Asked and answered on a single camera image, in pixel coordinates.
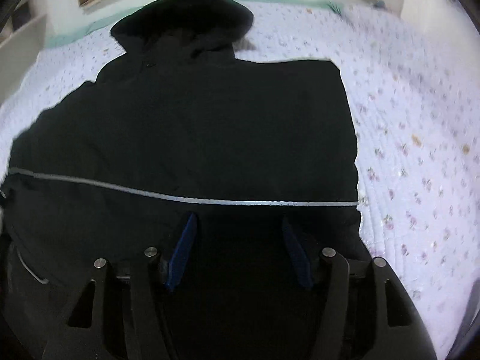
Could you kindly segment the black hooded jacket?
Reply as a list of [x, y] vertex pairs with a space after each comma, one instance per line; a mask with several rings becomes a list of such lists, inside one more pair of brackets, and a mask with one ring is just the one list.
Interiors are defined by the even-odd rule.
[[357, 141], [329, 60], [254, 63], [232, 0], [159, 0], [123, 18], [95, 81], [11, 147], [3, 317], [44, 359], [99, 258], [165, 248], [195, 217], [168, 317], [174, 359], [287, 359], [299, 306], [285, 233], [358, 228]]

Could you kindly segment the floral quilted bedspread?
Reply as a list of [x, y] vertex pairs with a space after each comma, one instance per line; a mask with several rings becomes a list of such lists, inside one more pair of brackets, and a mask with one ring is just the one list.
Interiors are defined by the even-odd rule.
[[[416, 307], [437, 357], [479, 329], [479, 87], [422, 36], [384, 11], [279, 3], [253, 15], [235, 57], [254, 63], [329, 60], [341, 74], [357, 141], [359, 235]], [[21, 348], [3, 317], [3, 223], [13, 141], [124, 53], [108, 25], [42, 52], [1, 107], [1, 357]]]

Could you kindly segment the white bookshelf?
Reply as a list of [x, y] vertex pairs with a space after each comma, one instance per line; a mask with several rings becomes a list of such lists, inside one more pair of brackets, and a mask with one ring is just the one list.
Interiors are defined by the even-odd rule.
[[23, 2], [1, 31], [1, 103], [21, 86], [43, 49], [46, 18], [36, 15], [29, 2]]

